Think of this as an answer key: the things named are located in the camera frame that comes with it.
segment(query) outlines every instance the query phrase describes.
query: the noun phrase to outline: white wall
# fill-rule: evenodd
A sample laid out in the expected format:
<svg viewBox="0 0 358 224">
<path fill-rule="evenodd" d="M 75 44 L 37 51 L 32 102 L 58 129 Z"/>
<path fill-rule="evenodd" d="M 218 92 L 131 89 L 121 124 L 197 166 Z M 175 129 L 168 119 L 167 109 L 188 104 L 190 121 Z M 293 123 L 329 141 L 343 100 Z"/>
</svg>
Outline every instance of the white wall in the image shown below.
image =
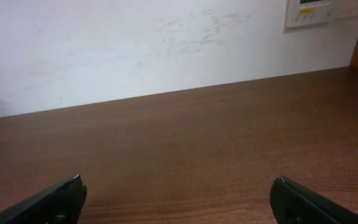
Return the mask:
<svg viewBox="0 0 358 224">
<path fill-rule="evenodd" d="M 0 0 L 0 116 L 348 66 L 358 17 L 287 0 Z"/>
</svg>

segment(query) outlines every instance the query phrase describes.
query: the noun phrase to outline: display screen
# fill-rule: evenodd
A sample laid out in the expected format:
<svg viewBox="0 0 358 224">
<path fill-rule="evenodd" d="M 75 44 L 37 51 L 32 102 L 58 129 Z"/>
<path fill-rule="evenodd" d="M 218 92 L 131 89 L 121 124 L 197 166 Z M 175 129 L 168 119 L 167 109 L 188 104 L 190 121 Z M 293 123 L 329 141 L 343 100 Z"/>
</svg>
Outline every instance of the display screen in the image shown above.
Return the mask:
<svg viewBox="0 0 358 224">
<path fill-rule="evenodd" d="M 315 2 L 315 1 L 324 1 L 324 0 L 301 0 L 301 4 Z"/>
</svg>

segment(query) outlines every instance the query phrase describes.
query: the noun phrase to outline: thermostat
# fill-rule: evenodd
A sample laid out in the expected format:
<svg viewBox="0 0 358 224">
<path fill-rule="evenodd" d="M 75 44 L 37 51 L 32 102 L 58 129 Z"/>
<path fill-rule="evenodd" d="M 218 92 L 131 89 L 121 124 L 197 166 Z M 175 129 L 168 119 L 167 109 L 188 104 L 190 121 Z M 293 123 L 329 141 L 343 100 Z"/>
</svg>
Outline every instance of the thermostat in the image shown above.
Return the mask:
<svg viewBox="0 0 358 224">
<path fill-rule="evenodd" d="M 288 0 L 287 27 L 298 27 L 335 19 L 338 0 Z"/>
</svg>

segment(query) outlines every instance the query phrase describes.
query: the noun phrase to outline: brown desk surface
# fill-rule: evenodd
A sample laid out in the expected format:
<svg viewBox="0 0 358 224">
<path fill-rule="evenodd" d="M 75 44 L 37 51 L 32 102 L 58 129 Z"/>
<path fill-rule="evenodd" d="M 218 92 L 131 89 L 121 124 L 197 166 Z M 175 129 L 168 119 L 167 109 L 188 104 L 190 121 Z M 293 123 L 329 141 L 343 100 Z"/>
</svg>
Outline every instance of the brown desk surface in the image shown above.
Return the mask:
<svg viewBox="0 0 358 224">
<path fill-rule="evenodd" d="M 278 175 L 358 213 L 358 71 L 0 118 L 0 211 L 72 174 L 80 223 L 275 223 Z"/>
</svg>

